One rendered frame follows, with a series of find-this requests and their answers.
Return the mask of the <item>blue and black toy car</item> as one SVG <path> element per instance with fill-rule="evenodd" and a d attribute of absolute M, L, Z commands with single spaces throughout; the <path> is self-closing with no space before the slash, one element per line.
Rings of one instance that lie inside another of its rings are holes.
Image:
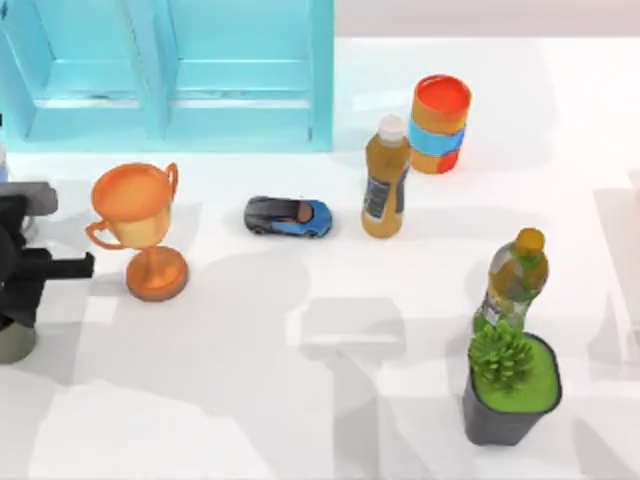
<path fill-rule="evenodd" d="M 333 217 L 319 200 L 254 196 L 244 209 L 244 224 L 256 235 L 322 238 L 331 230 Z"/>

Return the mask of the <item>light blue rack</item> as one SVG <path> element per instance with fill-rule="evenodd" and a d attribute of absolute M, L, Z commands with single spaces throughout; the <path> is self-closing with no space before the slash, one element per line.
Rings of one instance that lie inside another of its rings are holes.
<path fill-rule="evenodd" d="M 335 0 L 0 0 L 18 152 L 332 146 Z"/>

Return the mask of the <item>orange and blue can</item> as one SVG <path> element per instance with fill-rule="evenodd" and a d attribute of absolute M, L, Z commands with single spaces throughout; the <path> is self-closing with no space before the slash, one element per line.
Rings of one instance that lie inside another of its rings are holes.
<path fill-rule="evenodd" d="M 456 166 L 471 99 L 468 86 L 450 75 L 430 75 L 416 84 L 408 129 L 415 170 L 437 175 Z"/>

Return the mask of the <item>pale grey rounded box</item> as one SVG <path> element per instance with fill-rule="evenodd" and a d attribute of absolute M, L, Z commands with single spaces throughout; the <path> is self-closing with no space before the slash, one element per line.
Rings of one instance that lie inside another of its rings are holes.
<path fill-rule="evenodd" d="M 37 342 L 36 330 L 17 322 L 0 322 L 0 365 L 19 362 L 29 356 Z"/>

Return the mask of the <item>orange trophy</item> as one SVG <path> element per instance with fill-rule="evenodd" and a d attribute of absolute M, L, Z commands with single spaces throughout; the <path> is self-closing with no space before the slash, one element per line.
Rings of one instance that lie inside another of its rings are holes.
<path fill-rule="evenodd" d="M 94 184 L 91 203 L 100 220 L 85 232 L 106 250 L 135 249 L 126 269 L 133 296 L 161 302 L 186 286 L 189 269 L 183 255 L 164 246 L 171 226 L 179 170 L 171 163 L 161 169 L 148 163 L 127 163 L 104 173 Z"/>

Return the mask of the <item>orange bottle with white cap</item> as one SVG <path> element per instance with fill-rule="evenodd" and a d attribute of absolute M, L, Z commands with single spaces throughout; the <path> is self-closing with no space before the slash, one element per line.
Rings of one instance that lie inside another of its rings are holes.
<path fill-rule="evenodd" d="M 367 185 L 361 222 L 375 238 L 390 238 L 402 227 L 410 152 L 403 120 L 384 116 L 365 149 Z"/>

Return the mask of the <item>grey pot with green plant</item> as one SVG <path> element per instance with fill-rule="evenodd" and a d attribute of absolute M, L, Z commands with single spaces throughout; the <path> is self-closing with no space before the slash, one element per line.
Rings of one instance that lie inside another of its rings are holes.
<path fill-rule="evenodd" d="M 462 413 L 475 445 L 517 445 L 562 400 L 554 349 L 504 320 L 474 334 L 467 359 Z"/>

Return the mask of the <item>clear bottle with yellow cap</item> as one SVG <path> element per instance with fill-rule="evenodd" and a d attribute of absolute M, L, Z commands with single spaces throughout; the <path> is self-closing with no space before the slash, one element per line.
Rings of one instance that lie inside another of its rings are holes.
<path fill-rule="evenodd" d="M 527 227 L 496 251 L 489 266 L 484 299 L 473 317 L 474 334 L 500 320 L 513 329 L 524 329 L 528 310 L 549 276 L 544 247 L 544 234 Z"/>

